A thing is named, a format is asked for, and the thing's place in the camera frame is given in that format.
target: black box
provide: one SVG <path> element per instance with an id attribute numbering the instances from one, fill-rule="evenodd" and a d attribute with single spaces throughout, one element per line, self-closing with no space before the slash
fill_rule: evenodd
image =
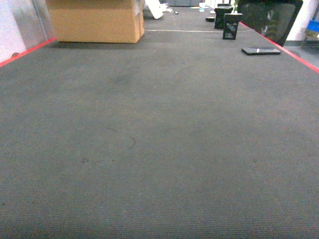
<path id="1" fill-rule="evenodd" d="M 224 15 L 223 39 L 235 40 L 239 21 L 243 18 L 241 13 L 226 13 Z"/>
<path id="2" fill-rule="evenodd" d="M 216 19 L 215 19 L 215 29 L 224 29 L 224 15 L 225 13 L 231 13 L 234 8 L 231 6 L 216 7 Z"/>

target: small black object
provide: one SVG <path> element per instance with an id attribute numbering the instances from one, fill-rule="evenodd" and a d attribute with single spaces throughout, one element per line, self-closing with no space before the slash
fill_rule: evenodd
<path id="1" fill-rule="evenodd" d="M 15 56 L 17 56 L 18 54 L 19 54 L 18 52 L 15 52 L 15 53 L 12 54 L 11 57 L 15 57 Z"/>
<path id="2" fill-rule="evenodd" d="M 207 17 L 207 18 L 206 18 L 206 21 L 208 21 L 208 22 L 215 22 L 215 17 L 213 17 L 213 16 Z"/>
<path id="3" fill-rule="evenodd" d="M 248 56 L 252 55 L 279 55 L 280 50 L 276 48 L 243 48 L 241 49 Z"/>
<path id="4" fill-rule="evenodd" d="M 215 29 L 224 29 L 224 15 L 231 13 L 234 8 L 230 6 L 216 7 Z"/>
<path id="5" fill-rule="evenodd" d="M 221 7 L 221 6 L 231 6 L 229 3 L 219 3 L 217 4 L 217 7 Z"/>
<path id="6" fill-rule="evenodd" d="M 236 40 L 238 22 L 242 17 L 241 13 L 226 13 L 224 15 L 223 39 Z"/>

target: black tablet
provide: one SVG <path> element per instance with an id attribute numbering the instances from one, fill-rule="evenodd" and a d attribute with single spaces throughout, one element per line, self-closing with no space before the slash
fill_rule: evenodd
<path id="1" fill-rule="evenodd" d="M 276 48 L 243 48 L 241 49 L 246 55 L 279 55 L 280 50 Z"/>

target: brown cardboard box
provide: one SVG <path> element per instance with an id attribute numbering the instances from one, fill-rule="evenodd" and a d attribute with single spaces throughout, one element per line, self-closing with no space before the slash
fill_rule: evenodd
<path id="1" fill-rule="evenodd" d="M 144 34 L 143 0 L 46 3 L 58 41 L 136 43 Z"/>

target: red tape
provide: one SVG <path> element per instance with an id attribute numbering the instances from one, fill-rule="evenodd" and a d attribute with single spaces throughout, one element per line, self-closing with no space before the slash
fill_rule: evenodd
<path id="1" fill-rule="evenodd" d="M 22 52 L 20 54 L 17 54 L 16 56 L 13 56 L 13 57 L 11 57 L 10 59 L 8 59 L 6 61 L 0 62 L 0 67 L 6 65 L 6 64 L 8 64 L 8 63 L 10 63 L 10 62 L 12 62 L 12 61 L 24 56 L 24 55 L 32 52 L 32 51 L 35 51 L 35 50 L 41 48 L 42 46 L 44 46 L 44 45 L 46 45 L 46 44 L 48 44 L 48 43 L 50 43 L 52 41 L 55 41 L 55 40 L 56 40 L 56 37 L 54 37 L 54 38 L 52 38 L 52 39 L 50 39 L 50 40 L 48 40 L 48 41 L 46 41 L 44 43 L 41 43 L 40 45 L 37 45 L 37 46 L 35 46 L 33 48 L 30 48 L 30 49 L 28 49 L 28 50 L 26 50 L 26 51 L 24 51 L 24 52 Z"/>
<path id="2" fill-rule="evenodd" d="M 240 23 L 243 26 L 251 29 L 250 27 L 246 26 L 245 24 L 243 24 L 242 22 Z M 273 42 L 272 40 L 269 40 L 268 38 L 266 38 L 265 36 L 261 35 L 263 38 L 265 38 L 266 40 L 268 40 L 269 42 L 271 42 L 273 45 L 275 45 L 276 47 L 278 47 L 279 49 L 281 49 L 282 51 L 286 52 L 288 55 L 294 57 L 296 60 L 298 60 L 299 62 L 303 63 L 304 65 L 308 66 L 310 69 L 316 71 L 317 73 L 319 73 L 319 68 L 317 68 L 316 66 L 310 64 L 308 61 L 300 58 L 299 56 L 296 56 L 294 53 L 290 52 L 289 50 L 285 49 L 284 47 L 278 45 L 277 43 Z"/>

